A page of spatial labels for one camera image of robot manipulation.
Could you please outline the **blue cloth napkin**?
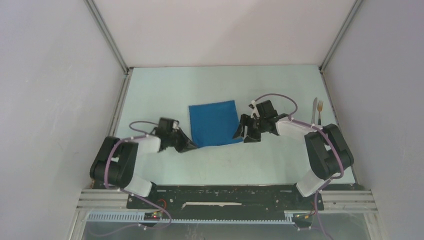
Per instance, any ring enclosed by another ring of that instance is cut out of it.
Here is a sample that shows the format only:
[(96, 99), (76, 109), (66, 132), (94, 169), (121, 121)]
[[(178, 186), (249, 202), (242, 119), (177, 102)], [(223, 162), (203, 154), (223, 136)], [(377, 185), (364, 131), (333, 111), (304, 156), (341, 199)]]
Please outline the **blue cloth napkin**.
[(243, 141), (233, 138), (240, 124), (234, 100), (190, 105), (188, 110), (192, 141), (199, 148)]

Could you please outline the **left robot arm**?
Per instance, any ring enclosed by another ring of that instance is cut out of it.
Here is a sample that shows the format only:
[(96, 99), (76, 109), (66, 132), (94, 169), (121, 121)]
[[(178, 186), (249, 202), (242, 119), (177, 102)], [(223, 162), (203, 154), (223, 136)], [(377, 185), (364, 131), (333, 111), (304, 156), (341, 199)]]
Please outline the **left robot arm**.
[(129, 194), (138, 195), (145, 208), (153, 208), (158, 194), (153, 191), (155, 183), (135, 174), (138, 157), (157, 154), (167, 148), (185, 153), (198, 146), (183, 132), (179, 121), (161, 117), (153, 123), (151, 132), (138, 129), (138, 136), (118, 138), (107, 136), (90, 167), (89, 176), (103, 181), (106, 188), (117, 187)]

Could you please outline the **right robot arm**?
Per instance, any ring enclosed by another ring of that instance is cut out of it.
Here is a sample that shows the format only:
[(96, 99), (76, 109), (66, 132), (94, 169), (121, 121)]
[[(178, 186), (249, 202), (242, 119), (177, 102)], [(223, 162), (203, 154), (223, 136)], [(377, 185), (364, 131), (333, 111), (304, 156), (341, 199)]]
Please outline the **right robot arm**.
[(304, 141), (310, 169), (295, 183), (291, 204), (304, 209), (311, 202), (311, 195), (322, 190), (331, 180), (344, 176), (354, 163), (353, 154), (339, 127), (325, 126), (295, 120), (292, 116), (278, 112), (270, 100), (261, 103), (252, 101), (251, 114), (242, 114), (233, 135), (244, 143), (259, 143), (263, 133), (291, 137)]

